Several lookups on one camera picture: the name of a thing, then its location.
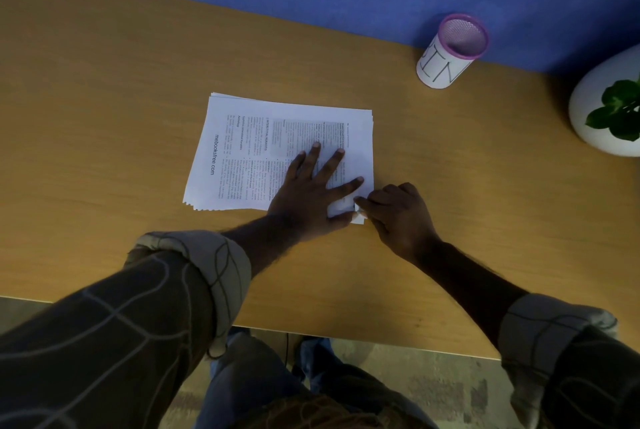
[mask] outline table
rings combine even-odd
[[[182,204],[216,91],[372,109],[378,185],[413,182],[444,239],[611,310],[640,348],[638,163],[572,133],[561,82],[478,62],[432,90],[421,50],[188,0],[0,2],[0,295],[55,301],[118,271],[144,232],[259,216]],[[237,322],[495,356],[369,222],[294,248]]]

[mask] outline leg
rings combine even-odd
[[[252,409],[308,393],[276,352],[247,332],[229,337],[225,354],[211,363],[211,376],[194,429],[226,429]]]
[[[328,395],[353,412],[379,414],[385,406],[393,406],[436,427],[422,409],[404,395],[388,389],[364,370],[340,361],[329,338],[307,337],[300,344],[296,363],[309,378],[311,392]]]

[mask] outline floor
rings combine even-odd
[[[46,303],[0,297],[0,333],[28,320]],[[287,334],[252,330],[285,357]],[[288,360],[297,335],[289,335]],[[498,360],[427,352],[413,348],[333,339],[341,360],[356,365],[403,393],[441,429],[519,429],[509,406],[511,385]],[[209,383],[208,363],[201,362],[172,402],[161,429],[190,429]]]

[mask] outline printed page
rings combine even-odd
[[[301,150],[323,144],[317,173],[338,148],[345,158],[328,187],[365,178],[329,215],[353,211],[353,197],[373,188],[370,110],[292,105],[212,94],[184,201],[196,209],[266,210]]]

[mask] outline white vase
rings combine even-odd
[[[640,44],[609,58],[584,76],[569,99],[569,117],[575,132],[585,142],[610,154],[640,156],[640,139],[618,139],[608,128],[586,125],[587,116],[604,106],[602,94],[608,87],[619,80],[637,82],[639,77]]]

